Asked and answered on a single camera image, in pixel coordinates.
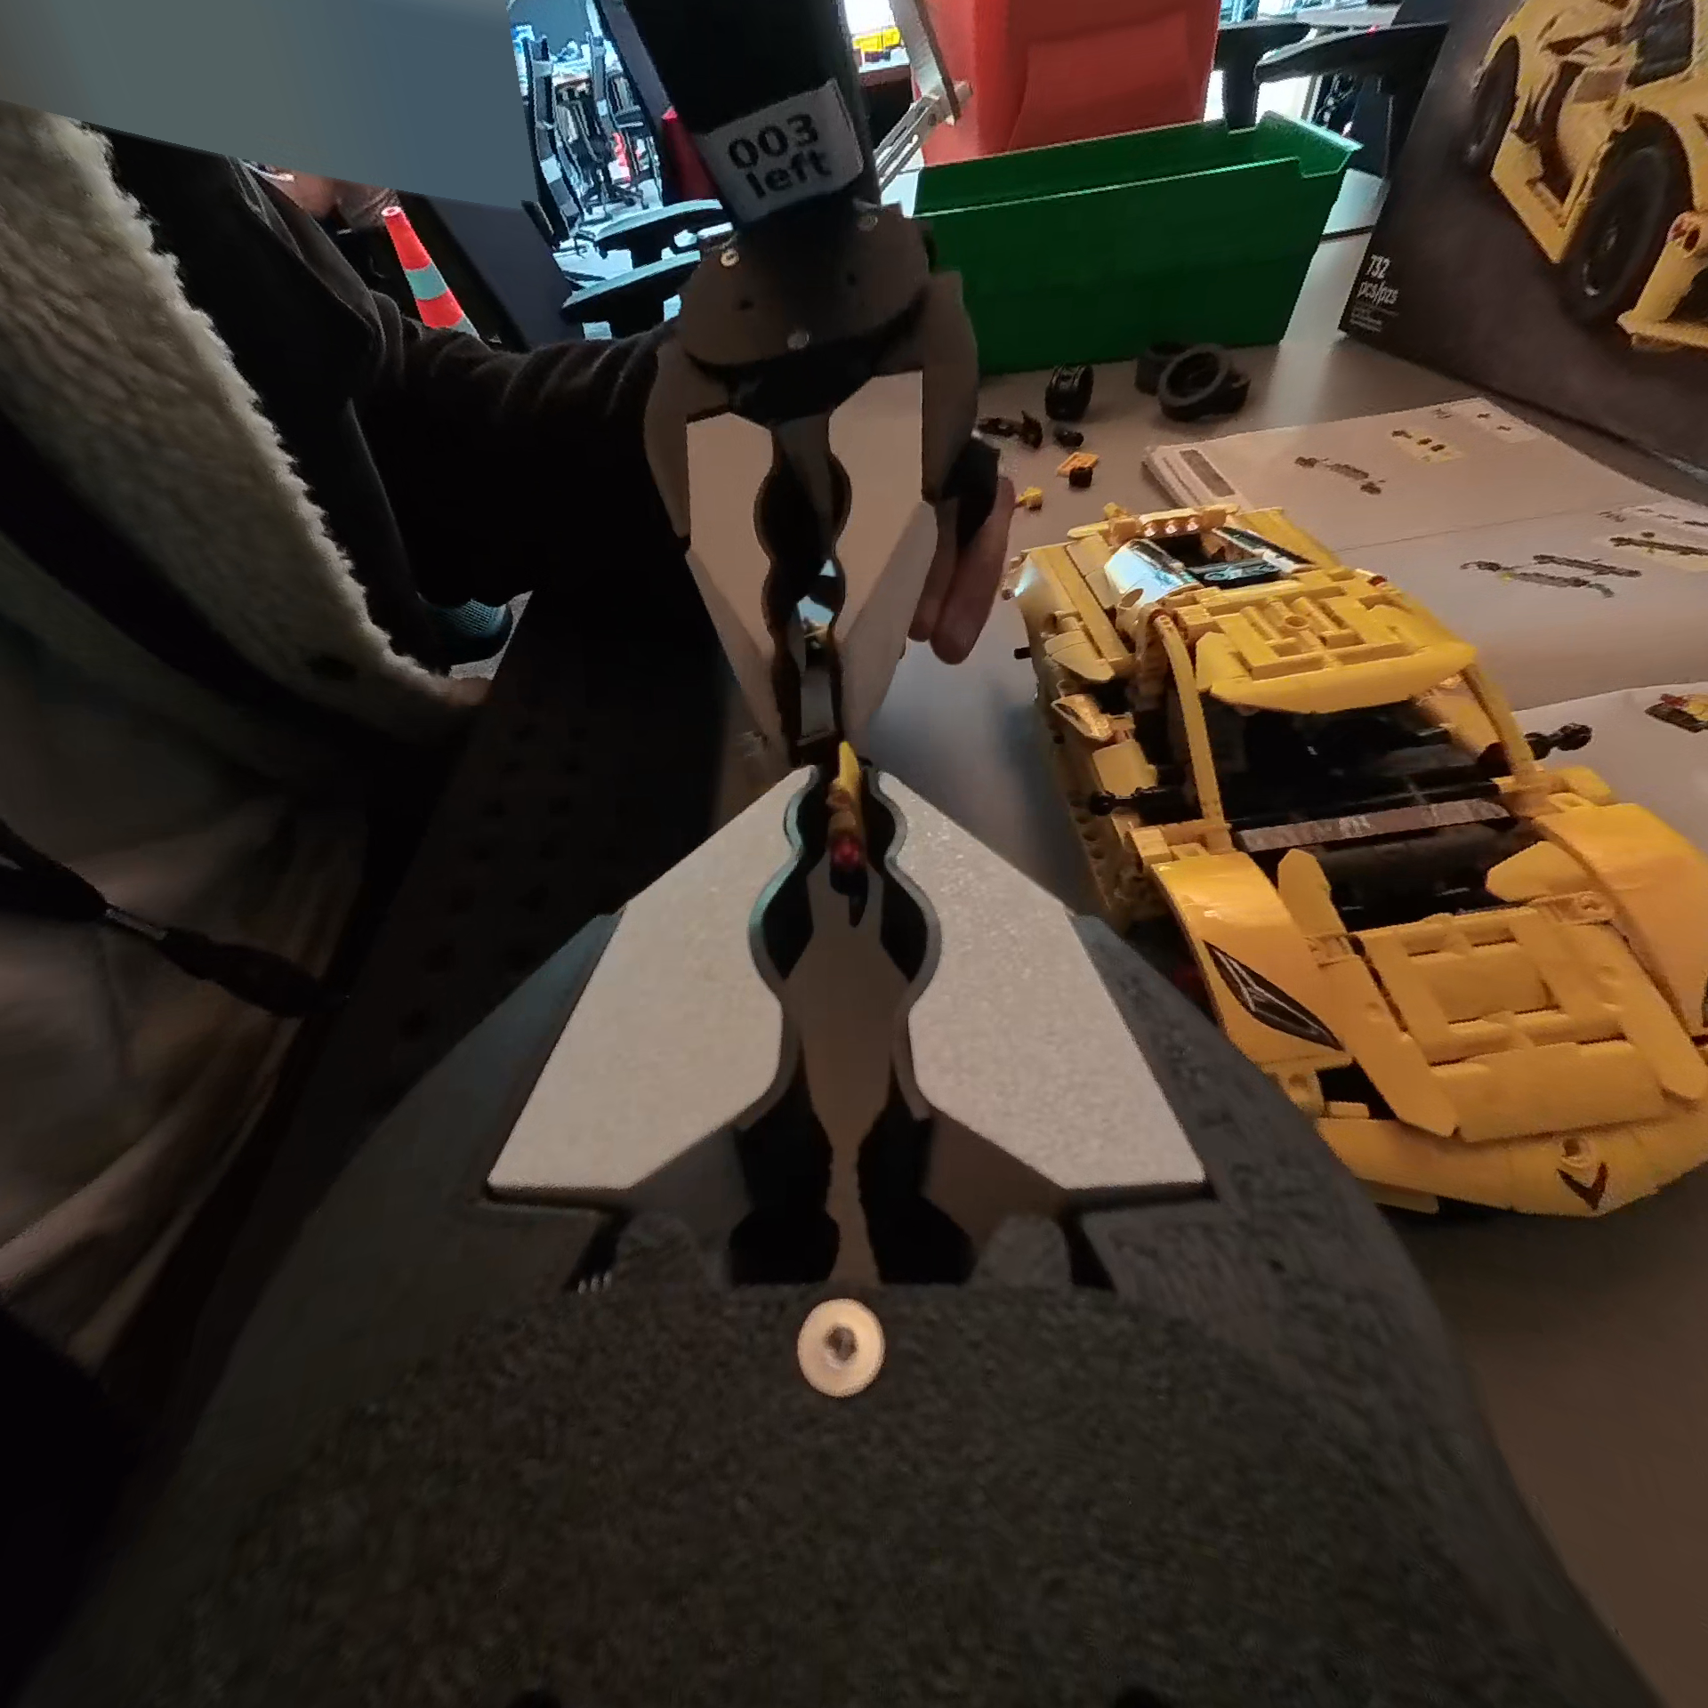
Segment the person's left forearm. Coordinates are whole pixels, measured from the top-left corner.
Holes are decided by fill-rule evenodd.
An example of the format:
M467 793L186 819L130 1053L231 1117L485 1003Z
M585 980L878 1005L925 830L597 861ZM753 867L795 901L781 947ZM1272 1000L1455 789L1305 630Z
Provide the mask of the person's left forearm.
M671 327L515 353L369 303L355 418L429 603L499 605L624 566L688 576L645 446Z

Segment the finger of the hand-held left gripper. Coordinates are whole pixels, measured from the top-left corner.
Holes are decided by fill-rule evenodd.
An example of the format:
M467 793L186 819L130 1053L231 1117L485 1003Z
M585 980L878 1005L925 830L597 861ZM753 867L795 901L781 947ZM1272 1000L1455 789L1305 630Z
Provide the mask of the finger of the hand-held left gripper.
M782 641L782 573L762 532L760 493L776 466L776 436L814 411L800 352L708 371L686 339L657 347L645 414L653 481L745 708L776 763L819 755L800 733L798 669Z
M842 603L838 741L861 745L903 659L935 548L935 511L979 528L977 353L956 273L935 273L878 368L825 417L823 569Z

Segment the toy brick set box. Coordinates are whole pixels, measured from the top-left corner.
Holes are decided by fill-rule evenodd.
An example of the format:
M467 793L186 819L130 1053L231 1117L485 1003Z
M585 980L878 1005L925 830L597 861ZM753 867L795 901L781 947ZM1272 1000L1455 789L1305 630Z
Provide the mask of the toy brick set box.
M1340 327L1702 473L1704 1L1457 5Z

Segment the white shirt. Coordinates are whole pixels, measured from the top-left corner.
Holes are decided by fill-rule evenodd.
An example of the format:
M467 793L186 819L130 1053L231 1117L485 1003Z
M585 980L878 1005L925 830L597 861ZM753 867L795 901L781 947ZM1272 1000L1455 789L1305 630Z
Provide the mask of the white shirt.
M323 969L363 825L4 627L4 823L117 906ZM283 1024L126 932L4 915L4 1292L107 1282L249 1110Z

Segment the dark office chair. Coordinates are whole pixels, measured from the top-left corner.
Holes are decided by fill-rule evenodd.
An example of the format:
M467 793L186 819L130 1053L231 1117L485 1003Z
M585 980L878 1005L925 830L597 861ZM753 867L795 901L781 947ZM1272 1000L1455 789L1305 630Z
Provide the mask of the dark office chair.
M1372 83L1387 99L1396 151L1418 116L1455 5L1223 5L1212 67L1222 78L1219 117L1233 131L1257 124L1257 93L1287 79Z

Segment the black and yellow brick subassembly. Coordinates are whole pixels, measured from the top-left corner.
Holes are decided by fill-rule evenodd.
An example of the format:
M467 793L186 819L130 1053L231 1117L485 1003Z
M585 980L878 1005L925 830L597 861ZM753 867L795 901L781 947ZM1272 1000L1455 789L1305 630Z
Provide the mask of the black and yellow brick subassembly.
M778 654L778 711L791 752L809 757L840 738L840 654L835 634L811 621L788 627Z

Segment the yellow toy brick car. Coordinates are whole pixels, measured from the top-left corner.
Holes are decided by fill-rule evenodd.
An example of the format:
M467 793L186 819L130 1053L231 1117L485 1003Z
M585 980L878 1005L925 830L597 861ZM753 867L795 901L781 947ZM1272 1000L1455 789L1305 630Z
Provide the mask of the yellow toy brick car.
M1010 564L1105 924L1383 1204L1591 1218L1704 1167L1704 852L1277 508Z

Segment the loose black and yellow bricks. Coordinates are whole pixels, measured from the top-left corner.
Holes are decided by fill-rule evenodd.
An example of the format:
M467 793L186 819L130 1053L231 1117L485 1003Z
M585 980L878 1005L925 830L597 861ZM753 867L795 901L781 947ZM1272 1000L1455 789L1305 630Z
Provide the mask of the loose black and yellow bricks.
M1021 451L1021 473L1012 476L1012 508L1034 514L1042 507L1042 485L1026 480L1026 472L1041 472L1042 453L1058 453L1056 480L1081 493L1095 481L1099 455L1086 448L1081 422L1086 420L1095 391L1095 375L1089 366L1062 366L1045 380L1038 411L1003 414L979 414L974 420L977 439L993 443L999 451L1016 448Z

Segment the red plastic bin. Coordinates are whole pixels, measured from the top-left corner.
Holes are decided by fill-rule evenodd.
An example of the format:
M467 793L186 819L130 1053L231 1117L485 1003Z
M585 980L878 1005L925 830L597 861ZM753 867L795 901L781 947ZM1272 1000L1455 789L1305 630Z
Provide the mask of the red plastic bin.
M1204 117L1217 1L927 1L946 71L970 86L930 165Z

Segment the black swivel chair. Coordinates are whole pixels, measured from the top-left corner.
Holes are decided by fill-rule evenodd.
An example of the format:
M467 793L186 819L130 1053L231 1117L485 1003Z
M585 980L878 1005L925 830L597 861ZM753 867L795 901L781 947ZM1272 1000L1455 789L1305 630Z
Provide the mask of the black swivel chair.
M557 53L521 30L516 50L535 179L525 210L562 286L551 324L647 329L669 316L705 242L729 232L723 210L686 193L640 46L592 30Z

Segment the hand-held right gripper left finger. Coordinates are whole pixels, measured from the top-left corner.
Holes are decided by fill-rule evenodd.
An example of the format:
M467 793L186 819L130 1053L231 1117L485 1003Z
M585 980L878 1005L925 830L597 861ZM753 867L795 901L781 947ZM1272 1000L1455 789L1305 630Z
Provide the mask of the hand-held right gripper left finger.
M797 769L621 910L491 1198L669 1215L735 1282L827 1277L827 1139L785 1006L814 933L822 782Z

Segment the orange striped traffic cone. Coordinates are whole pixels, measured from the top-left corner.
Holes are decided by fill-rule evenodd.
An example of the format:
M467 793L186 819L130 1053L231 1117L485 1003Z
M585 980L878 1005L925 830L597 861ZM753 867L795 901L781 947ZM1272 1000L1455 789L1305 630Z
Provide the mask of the orange striped traffic cone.
M388 202L380 207L379 215L420 324L440 331L479 338L479 329L464 311L456 290L445 283L402 205Z

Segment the person's left hand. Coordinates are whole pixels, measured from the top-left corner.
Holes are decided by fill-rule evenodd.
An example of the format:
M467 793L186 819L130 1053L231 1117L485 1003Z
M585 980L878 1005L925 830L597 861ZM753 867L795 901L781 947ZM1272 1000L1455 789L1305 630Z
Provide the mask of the person's left hand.
M971 654L997 605L1010 557L1012 480L997 476L991 512L967 543L957 540L956 514L956 505L935 511L935 548L908 627L908 641L950 666Z

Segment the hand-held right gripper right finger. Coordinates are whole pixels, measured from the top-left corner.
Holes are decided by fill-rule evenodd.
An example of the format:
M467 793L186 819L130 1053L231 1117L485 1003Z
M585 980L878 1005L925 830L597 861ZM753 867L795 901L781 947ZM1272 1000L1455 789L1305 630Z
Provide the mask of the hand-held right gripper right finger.
M1001 1229L1186 1204L1205 1166L1086 944L1087 919L894 775L868 773L878 946L901 980L860 1143L887 1282L962 1282Z

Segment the green plastic bin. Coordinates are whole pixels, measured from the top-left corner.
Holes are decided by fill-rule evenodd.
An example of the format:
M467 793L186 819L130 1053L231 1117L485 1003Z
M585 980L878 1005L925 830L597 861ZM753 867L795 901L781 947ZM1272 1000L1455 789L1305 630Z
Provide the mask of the green plastic bin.
M923 167L911 213L957 273L984 376L1113 364L1162 342L1264 347L1355 143L1267 113Z

